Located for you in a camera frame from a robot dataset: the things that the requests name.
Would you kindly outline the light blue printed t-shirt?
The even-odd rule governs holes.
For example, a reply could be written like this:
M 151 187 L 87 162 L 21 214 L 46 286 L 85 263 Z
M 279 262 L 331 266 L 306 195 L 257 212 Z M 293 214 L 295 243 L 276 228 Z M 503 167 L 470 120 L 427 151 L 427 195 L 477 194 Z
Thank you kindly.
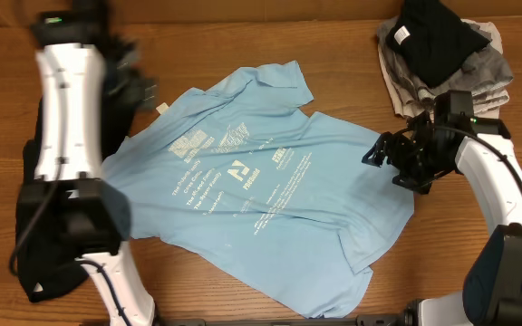
M 199 254 L 306 318 L 349 314 L 414 196 L 394 168 L 363 164 L 375 131 L 304 114 L 312 98 L 297 62 L 182 94 L 103 161 L 132 236 Z

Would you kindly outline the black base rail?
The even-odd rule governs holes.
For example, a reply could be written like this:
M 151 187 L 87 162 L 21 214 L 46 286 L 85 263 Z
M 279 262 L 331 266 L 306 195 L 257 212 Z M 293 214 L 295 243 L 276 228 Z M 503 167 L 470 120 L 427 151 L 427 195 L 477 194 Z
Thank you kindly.
M 363 314 L 355 318 L 317 318 L 280 320 L 205 321 L 167 320 L 163 326 L 418 326 L 413 312 L 398 314 Z

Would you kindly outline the black t-shirt on left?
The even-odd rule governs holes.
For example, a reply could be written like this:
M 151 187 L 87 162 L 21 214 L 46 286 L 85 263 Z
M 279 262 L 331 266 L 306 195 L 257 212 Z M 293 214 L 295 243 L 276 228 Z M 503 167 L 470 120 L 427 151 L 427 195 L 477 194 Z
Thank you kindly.
M 114 154 L 129 135 L 135 109 L 116 100 L 101 107 L 101 158 Z M 51 232 L 54 222 L 42 218 L 17 255 L 18 280 L 31 303 L 50 301 L 72 292 L 88 279 Z

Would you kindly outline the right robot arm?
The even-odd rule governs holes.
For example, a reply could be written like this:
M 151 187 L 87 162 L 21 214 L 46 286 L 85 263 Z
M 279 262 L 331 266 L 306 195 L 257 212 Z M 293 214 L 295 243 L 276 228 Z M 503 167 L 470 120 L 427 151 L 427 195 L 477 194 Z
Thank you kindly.
M 489 239 L 463 288 L 415 300 L 394 315 L 366 315 L 359 325 L 522 325 L 522 169 L 500 119 L 477 117 L 467 91 L 447 91 L 434 111 L 383 133 L 362 163 L 398 169 L 393 184 L 421 195 L 456 172 L 469 182 L 487 222 Z

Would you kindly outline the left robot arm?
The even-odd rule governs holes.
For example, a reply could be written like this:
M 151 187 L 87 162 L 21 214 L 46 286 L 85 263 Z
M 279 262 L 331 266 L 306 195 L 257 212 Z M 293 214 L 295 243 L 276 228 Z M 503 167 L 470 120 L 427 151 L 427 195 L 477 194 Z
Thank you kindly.
M 133 43 L 111 32 L 105 1 L 75 1 L 30 27 L 43 96 L 24 146 L 8 269 L 31 302 L 92 280 L 111 325 L 158 325 L 157 304 L 134 262 L 129 199 L 102 164 L 154 105 L 154 82 L 135 65 Z

